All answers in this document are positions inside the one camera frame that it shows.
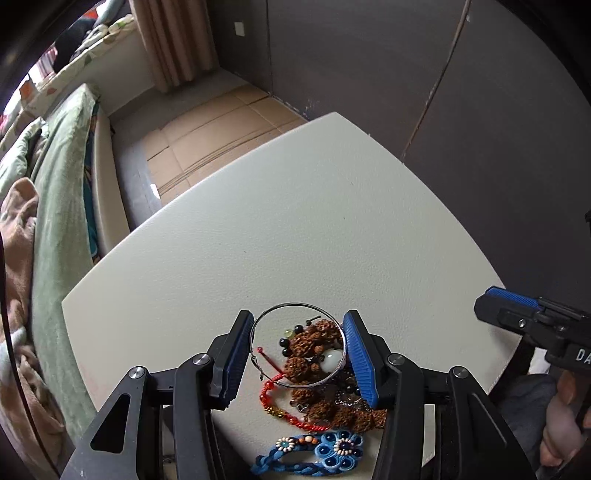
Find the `black cable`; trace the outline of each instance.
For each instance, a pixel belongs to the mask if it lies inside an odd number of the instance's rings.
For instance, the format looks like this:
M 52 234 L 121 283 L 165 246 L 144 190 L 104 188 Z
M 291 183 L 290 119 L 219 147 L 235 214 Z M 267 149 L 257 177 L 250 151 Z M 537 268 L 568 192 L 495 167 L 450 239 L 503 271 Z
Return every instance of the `black cable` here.
M 31 410 L 29 409 L 29 404 L 27 403 L 25 392 L 22 390 L 21 380 L 18 376 L 17 361 L 14 358 L 14 350 L 12 348 L 12 337 L 10 334 L 10 324 L 8 323 L 8 306 L 6 300 L 6 263 L 4 261 L 4 240 L 2 239 L 1 234 L 0 262 L 2 263 L 2 268 L 0 268 L 0 313 L 2 314 L 2 328 L 4 329 L 4 339 L 6 341 L 6 349 L 8 351 L 8 358 L 10 359 L 12 374 L 14 375 L 14 380 L 17 384 L 18 395 L 21 397 L 22 407 L 25 409 L 25 414 L 27 415 L 29 425 L 31 426 L 31 430 L 33 431 L 33 435 L 35 436 L 35 439 L 37 440 L 39 448 L 43 452 L 43 456 L 47 460 L 47 463 L 49 463 L 51 469 L 59 478 L 60 472 L 57 469 L 56 464 L 53 463 L 53 460 L 51 460 L 49 453 L 47 453 L 45 445 L 43 445 L 43 441 L 41 440 L 41 436 L 39 435 L 39 431 L 37 430 L 37 426 L 35 425 L 35 421 L 33 420 L 33 415 L 31 414 Z

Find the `bedsheet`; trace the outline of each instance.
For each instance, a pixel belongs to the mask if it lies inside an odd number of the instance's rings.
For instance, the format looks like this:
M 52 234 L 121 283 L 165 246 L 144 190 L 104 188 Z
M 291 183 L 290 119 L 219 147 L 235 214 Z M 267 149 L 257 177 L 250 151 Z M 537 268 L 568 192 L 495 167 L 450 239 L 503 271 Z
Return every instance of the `bedsheet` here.
M 31 334 L 43 377 L 74 443 L 96 414 L 78 370 L 61 301 L 93 267 L 83 200 L 86 140 L 96 95 L 81 85 L 47 119 L 31 179 L 39 192 Z

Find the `pink blanket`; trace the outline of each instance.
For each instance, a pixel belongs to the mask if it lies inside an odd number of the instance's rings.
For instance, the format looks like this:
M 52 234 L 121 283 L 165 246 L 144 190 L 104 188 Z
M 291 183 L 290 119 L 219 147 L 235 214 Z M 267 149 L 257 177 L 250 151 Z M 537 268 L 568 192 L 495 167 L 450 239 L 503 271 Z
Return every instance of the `pink blanket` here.
M 28 178 L 17 180 L 0 208 L 0 232 L 4 240 L 7 272 L 7 308 L 12 344 L 20 381 L 35 425 L 50 456 L 61 451 L 64 426 L 61 415 L 39 373 L 32 343 L 27 341 L 33 240 L 38 194 Z M 38 478 L 54 478 L 25 415 L 12 375 L 4 331 L 0 329 L 0 424 L 15 450 Z

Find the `pillow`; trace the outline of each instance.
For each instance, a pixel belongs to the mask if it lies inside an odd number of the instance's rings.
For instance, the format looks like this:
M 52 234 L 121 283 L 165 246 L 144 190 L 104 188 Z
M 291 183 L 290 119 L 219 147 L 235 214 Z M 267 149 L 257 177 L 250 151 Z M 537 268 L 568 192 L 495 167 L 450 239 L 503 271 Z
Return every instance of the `pillow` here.
M 5 115 L 5 119 L 2 121 L 2 128 L 0 128 L 0 139 L 2 139 L 4 137 L 4 135 L 6 135 L 6 133 L 8 132 L 8 129 L 12 126 L 12 124 L 14 123 L 14 121 L 17 119 L 18 114 L 21 113 L 22 110 L 22 106 L 21 106 L 21 101 L 19 100 L 17 102 L 17 104 L 14 106 L 14 108 L 6 113 Z
M 40 117 L 32 121 L 0 161 L 0 204 L 6 198 L 12 184 L 26 176 L 29 140 L 44 123 Z
M 98 27 L 99 25 L 105 24 L 108 27 L 117 18 L 122 17 L 119 12 L 125 3 L 125 0 L 106 0 L 106 2 L 102 5 L 104 10 L 102 14 L 96 19 L 94 26 Z

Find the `beige curtain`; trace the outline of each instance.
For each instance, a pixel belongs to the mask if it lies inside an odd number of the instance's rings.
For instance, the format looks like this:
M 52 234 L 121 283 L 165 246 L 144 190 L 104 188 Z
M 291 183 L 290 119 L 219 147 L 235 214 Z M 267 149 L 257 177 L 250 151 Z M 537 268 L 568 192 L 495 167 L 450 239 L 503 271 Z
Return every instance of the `beige curtain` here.
M 131 0 L 154 83 L 167 92 L 218 67 L 205 0 Z

